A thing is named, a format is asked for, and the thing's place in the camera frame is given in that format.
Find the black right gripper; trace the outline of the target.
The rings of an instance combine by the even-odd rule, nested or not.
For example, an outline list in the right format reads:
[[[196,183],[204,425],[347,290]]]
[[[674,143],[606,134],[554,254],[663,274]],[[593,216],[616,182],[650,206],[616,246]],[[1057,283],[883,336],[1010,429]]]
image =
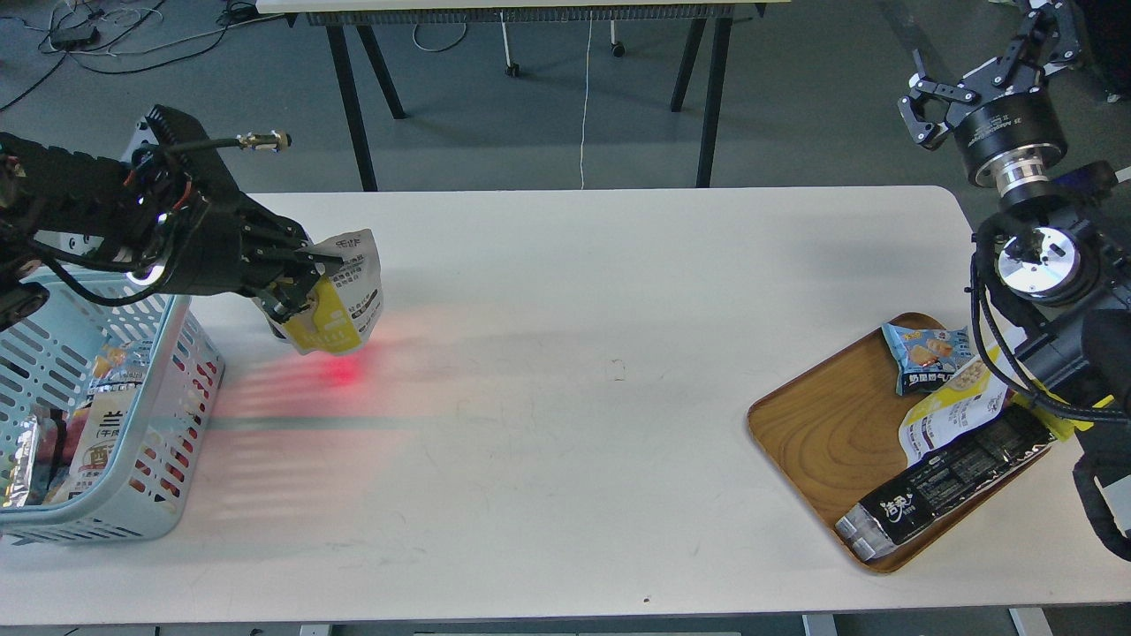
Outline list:
[[[1005,53],[993,61],[991,85],[995,88],[1011,86],[1024,67],[1035,70],[1035,86],[1059,70],[1078,69],[1089,61],[1082,12],[1072,1],[1009,5],[1021,12],[1021,24]],[[994,186],[991,164],[1007,153],[1033,149],[1047,167],[1067,155],[1067,137],[1045,89],[1001,96],[975,110],[981,96],[974,85],[984,83],[979,67],[956,85],[946,84],[929,76],[920,49],[913,49],[912,58],[915,72],[907,94],[898,101],[904,124],[912,141],[929,151],[936,151],[956,124],[955,140],[969,184]]]

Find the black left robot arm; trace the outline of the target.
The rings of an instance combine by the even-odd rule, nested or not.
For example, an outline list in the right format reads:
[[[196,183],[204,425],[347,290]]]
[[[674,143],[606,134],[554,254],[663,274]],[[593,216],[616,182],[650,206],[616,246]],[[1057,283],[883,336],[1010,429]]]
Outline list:
[[[258,300],[275,323],[310,306],[343,259],[308,242],[294,220],[241,192],[222,148],[283,151],[285,132],[211,140],[195,117],[155,105],[126,160],[49,148],[3,134],[3,327],[49,300],[41,266],[94,306],[157,293]]]

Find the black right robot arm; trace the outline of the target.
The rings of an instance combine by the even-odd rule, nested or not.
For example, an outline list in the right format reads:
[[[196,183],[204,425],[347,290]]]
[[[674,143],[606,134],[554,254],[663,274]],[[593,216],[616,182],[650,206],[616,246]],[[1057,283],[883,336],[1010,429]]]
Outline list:
[[[1048,77],[1082,60],[1070,1],[1019,1],[1005,51],[956,83],[932,78],[920,53],[899,101],[912,140],[953,140],[969,184],[998,192],[973,235],[972,317],[991,310],[1021,327],[995,375],[1035,409],[1069,422],[1082,458],[1072,475],[1093,532],[1128,559],[1128,232],[1100,209],[1119,186],[1106,161],[1051,177],[1067,137]]]

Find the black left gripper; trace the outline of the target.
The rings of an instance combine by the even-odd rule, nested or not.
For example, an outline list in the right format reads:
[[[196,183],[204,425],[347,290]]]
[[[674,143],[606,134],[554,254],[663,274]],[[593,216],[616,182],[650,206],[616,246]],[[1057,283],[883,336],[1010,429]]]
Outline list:
[[[310,263],[342,266],[339,253],[304,248],[307,231],[244,194],[206,199],[191,194],[155,226],[156,261],[141,284],[157,292],[257,296],[271,323],[288,323],[316,306],[323,274]]]

